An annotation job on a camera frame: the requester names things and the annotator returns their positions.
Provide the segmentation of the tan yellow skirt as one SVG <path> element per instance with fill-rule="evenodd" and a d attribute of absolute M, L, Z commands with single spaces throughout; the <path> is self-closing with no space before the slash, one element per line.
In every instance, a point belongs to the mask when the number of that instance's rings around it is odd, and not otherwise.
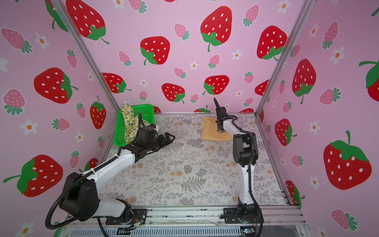
<path fill-rule="evenodd" d="M 203 120 L 203 131 L 201 139 L 209 141 L 232 141 L 233 138 L 228 132 L 218 132 L 217 120 L 205 117 Z"/>

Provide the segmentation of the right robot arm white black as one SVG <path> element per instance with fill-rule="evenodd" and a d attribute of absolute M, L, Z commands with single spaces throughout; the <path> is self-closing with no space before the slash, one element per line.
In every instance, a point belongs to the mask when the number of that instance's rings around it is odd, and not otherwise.
<path fill-rule="evenodd" d="M 254 198 L 254 168 L 259 158 L 256 134 L 236 124 L 237 116 L 229 115 L 226 108 L 217 107 L 217 131 L 227 132 L 233 137 L 233 158 L 240 170 L 240 194 L 236 208 L 241 222 L 249 222 L 260 214 Z"/>

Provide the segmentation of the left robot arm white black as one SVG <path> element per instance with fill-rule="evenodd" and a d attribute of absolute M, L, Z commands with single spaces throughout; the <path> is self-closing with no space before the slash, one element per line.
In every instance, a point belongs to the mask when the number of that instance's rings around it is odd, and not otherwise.
<path fill-rule="evenodd" d="M 174 140 L 175 136 L 168 132 L 159 135 L 154 124 L 140 127 L 135 139 L 119 147 L 113 158 L 83 173 L 70 174 L 57 206 L 81 222 L 100 217 L 115 218 L 125 224 L 130 222 L 131 204 L 123 199 L 100 199 L 99 190 L 119 172 Z"/>

